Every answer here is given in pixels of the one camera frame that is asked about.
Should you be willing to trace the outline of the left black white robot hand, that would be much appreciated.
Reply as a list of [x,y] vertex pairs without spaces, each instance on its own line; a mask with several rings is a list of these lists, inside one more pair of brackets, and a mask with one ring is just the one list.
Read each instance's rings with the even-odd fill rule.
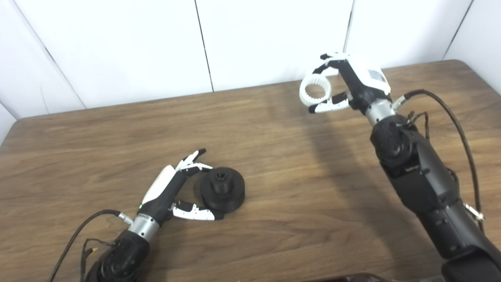
[[158,227],[172,217],[200,221],[223,220],[223,212],[175,200],[188,177],[213,169],[197,162],[197,159],[205,153],[205,148],[196,150],[182,159],[176,167],[172,165],[164,167],[143,197],[138,214],[147,217],[150,223],[155,223]]

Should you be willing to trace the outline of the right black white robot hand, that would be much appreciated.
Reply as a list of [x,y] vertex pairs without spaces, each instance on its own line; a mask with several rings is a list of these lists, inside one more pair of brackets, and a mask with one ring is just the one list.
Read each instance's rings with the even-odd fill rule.
[[[351,107],[365,114],[372,103],[378,100],[392,102],[390,85],[380,67],[364,59],[346,53],[322,54],[323,63],[307,75],[299,88],[299,98],[308,107],[310,114],[339,111]],[[333,68],[345,82],[348,90],[332,96],[332,85],[322,72]],[[324,89],[323,98],[312,98],[306,92],[307,85]]]

